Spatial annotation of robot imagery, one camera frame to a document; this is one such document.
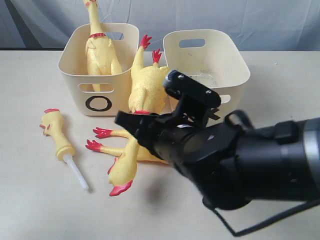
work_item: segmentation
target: red chicken feet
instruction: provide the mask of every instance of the red chicken feet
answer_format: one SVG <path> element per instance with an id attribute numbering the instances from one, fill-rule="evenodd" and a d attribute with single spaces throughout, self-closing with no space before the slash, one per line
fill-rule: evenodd
<path id="1" fill-rule="evenodd" d="M 115 158 L 115 159 L 114 159 L 113 165 L 110 167 L 110 169 L 109 169 L 108 172 L 107 172 L 108 175 L 109 175 L 111 169 L 114 167 L 114 165 L 115 165 L 115 163 L 116 163 L 117 160 L 118 160 L 118 158 Z M 114 185 L 112 191 L 109 193 L 109 196 L 110 196 L 110 197 L 118 196 L 118 195 L 120 195 L 121 193 L 127 191 L 127 190 L 131 187 L 132 182 L 133 182 L 133 181 L 131 180 L 130 182 L 128 182 L 127 184 L 124 184 L 124 185 Z"/>
<path id="2" fill-rule="evenodd" d="M 144 35 L 142 40 L 141 40 L 141 44 L 140 46 L 142 46 L 144 49 L 146 49 L 151 43 L 149 42 L 150 39 L 152 39 L 151 36 L 148 37 L 148 35 Z"/>
<path id="3" fill-rule="evenodd" d="M 152 52 L 153 62 L 157 63 L 157 64 L 159 63 L 160 58 L 161 58 L 161 53 L 159 53 L 159 52 L 160 52 L 160 48 L 157 51 L 153 50 L 153 52 Z"/>
<path id="4" fill-rule="evenodd" d="M 113 130 L 110 129 L 103 129 L 100 127 L 96 127 L 93 129 L 93 132 L 96 134 L 95 137 L 98 139 L 108 138 L 111 136 Z"/>
<path id="5" fill-rule="evenodd" d="M 95 152 L 101 152 L 101 147 L 103 146 L 101 143 L 99 143 L 95 140 L 93 140 L 92 142 L 87 140 L 86 143 L 87 143 L 87 145 L 85 145 L 85 147 L 87 149 L 90 149 Z"/>

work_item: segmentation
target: black cable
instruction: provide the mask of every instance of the black cable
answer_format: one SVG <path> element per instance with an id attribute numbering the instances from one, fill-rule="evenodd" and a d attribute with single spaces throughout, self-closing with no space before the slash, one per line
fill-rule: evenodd
<path id="1" fill-rule="evenodd" d="M 309 201 L 309 202 L 305 202 L 303 204 L 300 204 L 298 206 L 292 207 L 288 210 L 285 210 L 283 212 L 278 213 L 277 215 L 274 215 L 256 225 L 253 225 L 251 227 L 245 228 L 241 231 L 235 231 L 230 225 L 229 223 L 224 219 L 224 217 L 216 210 L 213 209 L 213 213 L 220 219 L 220 221 L 223 223 L 223 225 L 228 229 L 228 231 L 234 236 L 234 237 L 242 237 L 244 235 L 248 235 L 251 234 L 253 232 L 256 232 L 258 230 L 261 230 L 263 228 L 266 228 L 276 222 L 279 222 L 283 219 L 286 219 L 292 215 L 295 215 L 297 213 L 303 212 L 307 209 L 311 209 L 313 207 L 316 207 L 320 205 L 320 199 L 316 199 L 313 201 Z"/>

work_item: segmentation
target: black circle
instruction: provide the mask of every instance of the black circle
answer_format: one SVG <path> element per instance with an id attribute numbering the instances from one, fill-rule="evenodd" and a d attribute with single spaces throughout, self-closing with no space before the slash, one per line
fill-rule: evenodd
<path id="1" fill-rule="evenodd" d="M 107 104 L 106 107 L 105 107 L 105 108 L 102 108 L 102 109 L 96 109 L 96 108 L 94 108 L 94 107 L 91 107 L 91 106 L 90 106 L 91 101 L 92 101 L 93 99 L 99 99 L 99 98 L 106 100 L 106 104 Z M 109 98 L 107 98 L 107 97 L 105 97 L 105 96 L 91 96 L 91 97 L 89 97 L 89 98 L 85 101 L 85 106 L 86 106 L 88 109 L 90 109 L 90 110 L 92 110 L 92 111 L 95 111 L 95 112 L 105 112 L 105 111 L 108 111 L 108 110 L 112 107 L 112 102 L 110 101 Z"/>

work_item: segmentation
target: black camera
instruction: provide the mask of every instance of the black camera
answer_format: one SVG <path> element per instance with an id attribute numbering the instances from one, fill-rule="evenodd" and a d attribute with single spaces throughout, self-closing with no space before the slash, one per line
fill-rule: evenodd
<path id="1" fill-rule="evenodd" d="M 115 123 L 154 156 L 192 181 L 212 210 L 239 237 L 320 204 L 320 118 L 285 121 L 255 129 L 241 110 L 207 126 L 220 96 L 176 70 L 163 86 L 178 100 L 168 114 L 120 111 Z M 255 226 L 235 232 L 217 209 L 235 210 L 252 200 L 304 202 Z"/>

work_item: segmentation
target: white plastic nozzle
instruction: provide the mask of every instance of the white plastic nozzle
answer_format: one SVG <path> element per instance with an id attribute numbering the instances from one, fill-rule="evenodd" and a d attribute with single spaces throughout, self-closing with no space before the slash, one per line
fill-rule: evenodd
<path id="1" fill-rule="evenodd" d="M 72 171 L 74 172 L 76 178 L 79 180 L 81 186 L 85 189 L 85 190 L 89 190 L 89 186 L 86 182 L 86 180 L 84 179 L 84 177 L 82 176 L 81 172 L 79 171 L 79 169 L 77 168 L 72 154 L 71 153 L 66 153 L 63 155 L 63 160 L 66 162 L 66 164 L 68 164 L 68 166 L 72 169 Z"/>

